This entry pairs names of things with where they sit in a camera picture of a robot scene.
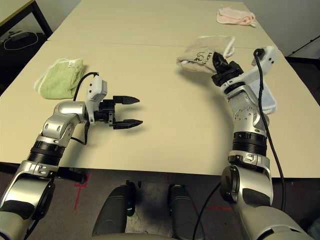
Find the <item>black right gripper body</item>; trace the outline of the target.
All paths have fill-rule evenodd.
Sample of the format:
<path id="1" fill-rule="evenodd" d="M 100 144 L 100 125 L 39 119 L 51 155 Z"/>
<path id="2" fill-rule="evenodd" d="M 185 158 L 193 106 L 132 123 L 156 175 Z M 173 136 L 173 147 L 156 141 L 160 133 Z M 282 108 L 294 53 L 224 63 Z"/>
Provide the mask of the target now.
<path id="1" fill-rule="evenodd" d="M 243 74 L 244 71 L 235 61 L 229 62 L 230 69 L 226 72 L 221 72 L 220 74 L 215 74 L 211 78 L 214 84 L 218 87 L 221 87 L 225 82 L 238 77 Z"/>

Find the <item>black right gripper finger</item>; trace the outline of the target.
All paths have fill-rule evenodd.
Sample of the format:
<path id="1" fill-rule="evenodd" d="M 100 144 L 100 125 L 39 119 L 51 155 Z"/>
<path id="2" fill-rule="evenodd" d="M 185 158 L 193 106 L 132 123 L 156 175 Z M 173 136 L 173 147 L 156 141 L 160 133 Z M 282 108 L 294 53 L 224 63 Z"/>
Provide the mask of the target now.
<path id="1" fill-rule="evenodd" d="M 212 64 L 216 70 L 216 73 L 220 74 L 221 73 L 221 65 L 222 65 L 221 55 L 214 55 L 212 57 Z"/>
<path id="2" fill-rule="evenodd" d="M 230 69 L 230 66 L 226 59 L 223 57 L 223 55 L 218 52 L 214 52 L 213 55 L 221 55 L 221 73 L 227 72 Z"/>

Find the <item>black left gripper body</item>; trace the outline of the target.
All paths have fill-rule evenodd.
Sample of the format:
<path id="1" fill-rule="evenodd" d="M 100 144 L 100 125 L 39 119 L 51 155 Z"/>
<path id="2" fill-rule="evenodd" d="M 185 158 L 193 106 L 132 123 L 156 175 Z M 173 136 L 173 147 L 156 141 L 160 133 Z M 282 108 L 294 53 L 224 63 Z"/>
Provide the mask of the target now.
<path id="1" fill-rule="evenodd" d="M 110 127 L 116 127 L 115 99 L 104 99 L 98 105 L 98 110 L 94 111 L 94 120 L 103 122 Z"/>

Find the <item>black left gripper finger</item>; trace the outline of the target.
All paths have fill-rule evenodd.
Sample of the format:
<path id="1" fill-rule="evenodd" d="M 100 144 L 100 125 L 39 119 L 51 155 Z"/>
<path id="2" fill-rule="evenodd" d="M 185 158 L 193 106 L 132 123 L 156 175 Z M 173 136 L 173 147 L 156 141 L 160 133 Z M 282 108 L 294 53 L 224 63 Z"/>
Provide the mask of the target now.
<path id="1" fill-rule="evenodd" d="M 123 121 L 115 121 L 112 124 L 114 130 L 122 130 L 122 129 L 130 129 L 133 127 L 137 127 L 143 123 L 142 120 L 136 119 L 125 119 Z"/>
<path id="2" fill-rule="evenodd" d="M 132 96 L 113 96 L 113 101 L 115 104 L 122 104 L 122 105 L 131 105 L 135 103 L 139 103 L 140 100 L 138 98 Z"/>

